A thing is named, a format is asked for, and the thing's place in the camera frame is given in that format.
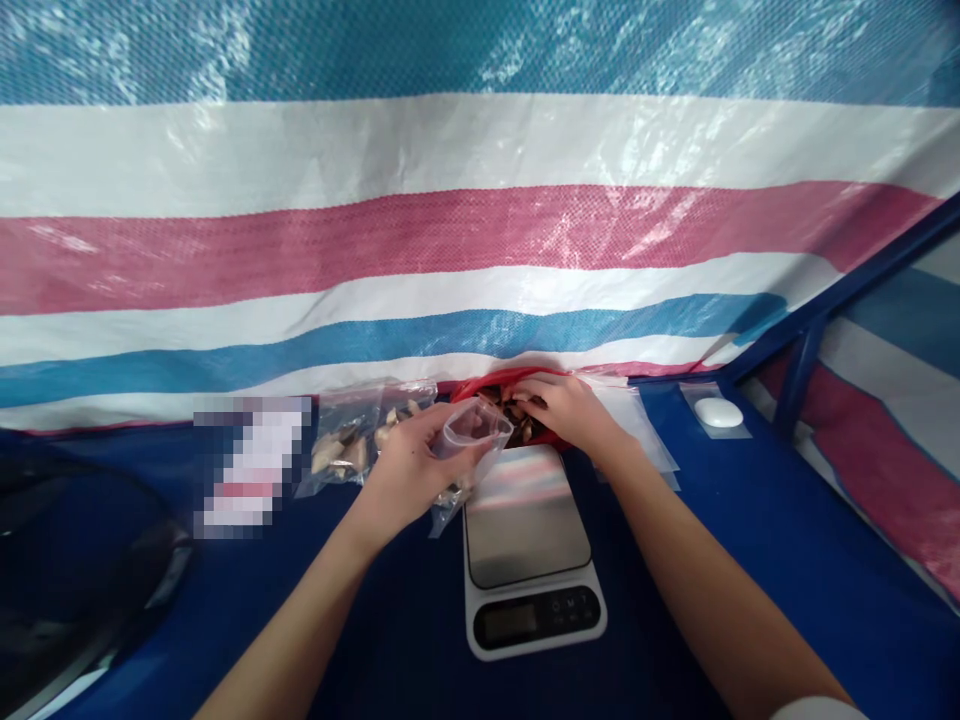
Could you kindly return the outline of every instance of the brown dried food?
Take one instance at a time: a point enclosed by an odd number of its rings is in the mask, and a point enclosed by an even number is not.
[[[477,395],[489,400],[497,407],[500,407],[500,388],[497,386],[490,385],[488,387],[482,387],[477,390]]]
[[[542,422],[532,415],[527,415],[527,413],[517,405],[518,398],[511,397],[509,400],[504,401],[501,388],[496,385],[488,385],[480,388],[475,393],[475,397],[482,397],[493,403],[513,424],[513,433],[510,435],[510,439],[507,440],[506,448],[527,445],[533,440],[536,440],[546,429],[546,426]],[[538,397],[529,398],[529,396],[527,396],[525,398],[522,397],[521,394],[520,399],[529,399],[534,402],[534,404],[545,407],[543,401]]]

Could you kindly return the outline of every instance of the red stripe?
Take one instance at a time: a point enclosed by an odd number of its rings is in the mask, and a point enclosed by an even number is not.
[[[940,204],[885,185],[562,186],[214,219],[0,219],[6,313],[203,307],[497,265],[682,267],[816,253],[847,271]]]
[[[960,600],[960,484],[879,400],[818,366],[803,409],[850,497],[907,557]]]

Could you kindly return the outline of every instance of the person's right hand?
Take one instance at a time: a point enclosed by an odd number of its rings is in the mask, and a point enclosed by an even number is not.
[[[508,388],[505,396],[588,455],[626,434],[590,386],[570,375],[535,373]]]

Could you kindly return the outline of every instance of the striped tarp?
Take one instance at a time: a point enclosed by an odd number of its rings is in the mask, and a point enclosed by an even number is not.
[[[748,387],[768,414],[785,370]],[[960,612],[960,235],[830,324],[801,419],[800,452]]]
[[[960,189],[900,5],[7,3],[0,425],[718,367]]]

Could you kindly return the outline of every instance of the red bag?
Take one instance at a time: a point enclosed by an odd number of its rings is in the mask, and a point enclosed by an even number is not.
[[[455,403],[460,402],[461,400],[472,398],[477,394],[477,391],[480,388],[489,387],[491,385],[495,385],[500,388],[502,388],[504,385],[513,385],[528,375],[533,375],[534,373],[538,372],[546,372],[552,375],[569,375],[569,373],[564,372],[563,370],[556,370],[554,368],[504,368],[503,370],[498,370],[497,372],[484,375],[480,378],[464,380],[462,383],[457,385],[456,389],[452,393],[450,393],[450,402]],[[553,445],[553,447],[558,451],[563,451],[571,447],[570,443],[566,442],[565,440],[561,440],[560,437],[550,428],[546,428],[544,432],[540,433],[537,437],[526,443],[528,446],[544,444]]]

